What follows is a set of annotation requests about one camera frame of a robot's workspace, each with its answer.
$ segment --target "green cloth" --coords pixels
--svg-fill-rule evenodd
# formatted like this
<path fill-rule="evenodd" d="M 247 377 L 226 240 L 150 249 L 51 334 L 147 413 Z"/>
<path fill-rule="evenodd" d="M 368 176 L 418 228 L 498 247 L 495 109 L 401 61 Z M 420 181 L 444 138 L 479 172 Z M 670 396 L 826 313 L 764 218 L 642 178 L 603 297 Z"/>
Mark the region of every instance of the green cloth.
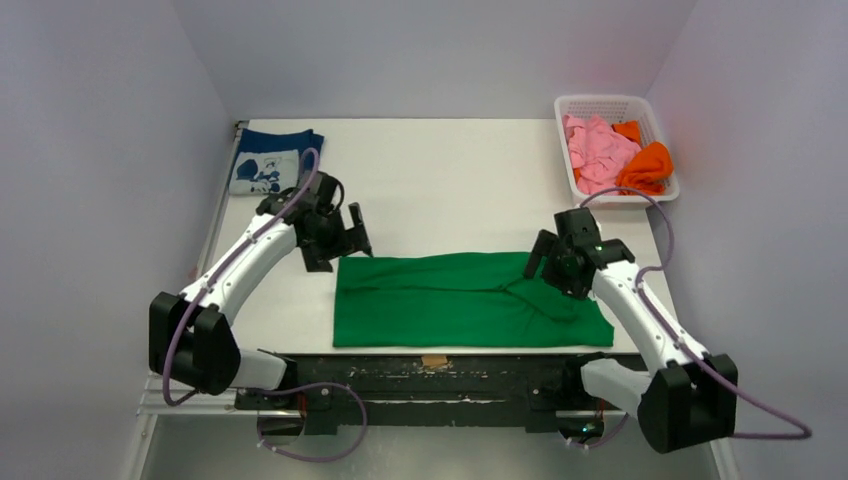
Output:
<path fill-rule="evenodd" d="M 612 346 L 597 303 L 523 277 L 528 255 L 342 257 L 333 346 Z"/>

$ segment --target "tabletop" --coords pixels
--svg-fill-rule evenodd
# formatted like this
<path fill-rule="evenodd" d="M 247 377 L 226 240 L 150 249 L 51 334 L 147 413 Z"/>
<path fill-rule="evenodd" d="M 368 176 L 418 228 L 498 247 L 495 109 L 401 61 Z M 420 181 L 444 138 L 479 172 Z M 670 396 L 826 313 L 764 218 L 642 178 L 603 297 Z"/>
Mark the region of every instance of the tabletop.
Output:
<path fill-rule="evenodd" d="M 375 256 L 529 251 L 540 229 L 554 229 L 553 214 L 574 206 L 553 119 L 252 120 L 248 128 L 265 133 L 312 128 L 326 137 L 320 169 L 344 184 L 345 203 L 362 207 Z M 212 233 L 213 262 L 244 232 L 261 199 L 224 199 L 219 228 Z M 640 265 L 659 263 L 644 210 L 593 213 L 603 238 L 620 238 Z M 350 218 L 345 220 L 350 225 Z M 665 276 L 653 273 L 646 279 L 674 313 Z M 239 347 L 289 354 L 638 353 L 603 302 L 601 311 L 615 327 L 614 345 L 606 349 L 337 349 L 332 345 L 335 284 L 335 273 L 307 273 L 298 252 L 283 258 L 235 319 Z"/>

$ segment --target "white laundry basket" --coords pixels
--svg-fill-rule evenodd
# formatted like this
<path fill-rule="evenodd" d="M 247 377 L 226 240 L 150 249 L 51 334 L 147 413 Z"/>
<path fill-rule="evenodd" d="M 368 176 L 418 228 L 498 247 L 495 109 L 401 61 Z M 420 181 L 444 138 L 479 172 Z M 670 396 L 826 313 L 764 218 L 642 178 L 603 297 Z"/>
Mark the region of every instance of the white laundry basket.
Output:
<path fill-rule="evenodd" d="M 556 112 L 556 128 L 559 131 L 559 141 L 562 144 L 562 155 L 565 158 L 568 173 L 568 184 L 571 187 L 571 196 L 575 205 L 582 202 L 589 195 L 577 188 L 574 179 L 571 158 L 568 154 L 568 144 L 565 141 L 565 129 L 562 126 L 562 117 L 572 115 L 575 117 L 589 119 L 592 115 L 600 115 L 608 123 L 623 123 L 631 120 L 639 122 L 639 131 L 642 134 L 642 147 L 651 142 L 660 142 L 666 147 L 668 143 L 657 126 L 654 112 L 651 106 L 643 98 L 630 97 L 626 95 L 565 95 L 554 101 Z M 680 194 L 680 185 L 677 183 L 677 174 L 665 180 L 665 194 L 655 195 L 657 201 L 665 202 L 674 200 Z M 592 200 L 593 205 L 606 207 L 644 207 L 650 202 L 635 195 L 602 195 Z"/>

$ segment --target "orange towel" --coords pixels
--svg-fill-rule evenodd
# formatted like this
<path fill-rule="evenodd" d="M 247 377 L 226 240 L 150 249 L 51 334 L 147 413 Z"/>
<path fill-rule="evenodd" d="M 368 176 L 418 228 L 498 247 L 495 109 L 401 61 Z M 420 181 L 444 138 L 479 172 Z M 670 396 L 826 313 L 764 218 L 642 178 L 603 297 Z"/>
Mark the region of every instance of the orange towel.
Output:
<path fill-rule="evenodd" d="M 625 123 L 612 124 L 612 130 L 615 133 L 621 134 L 637 145 L 642 145 L 642 132 L 639 130 L 639 122 L 636 120 Z"/>
<path fill-rule="evenodd" d="M 641 190 L 649 195 L 662 195 L 665 185 L 662 180 L 671 176 L 674 165 L 668 149 L 660 142 L 654 142 L 637 153 L 633 160 L 618 174 L 616 185 Z M 633 195 L 621 192 L 622 195 Z"/>

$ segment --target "pink towel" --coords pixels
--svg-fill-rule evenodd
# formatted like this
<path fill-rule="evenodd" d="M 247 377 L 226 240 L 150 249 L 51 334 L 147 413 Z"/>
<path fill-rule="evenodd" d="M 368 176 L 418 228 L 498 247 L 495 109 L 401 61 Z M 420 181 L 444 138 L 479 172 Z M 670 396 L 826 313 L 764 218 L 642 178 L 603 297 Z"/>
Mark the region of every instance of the pink towel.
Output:
<path fill-rule="evenodd" d="M 619 172 L 642 150 L 624 135 L 614 132 L 598 115 L 592 115 L 588 125 L 582 118 L 565 115 L 562 126 L 568 141 L 571 168 L 580 169 L 577 188 L 586 194 L 614 187 Z"/>

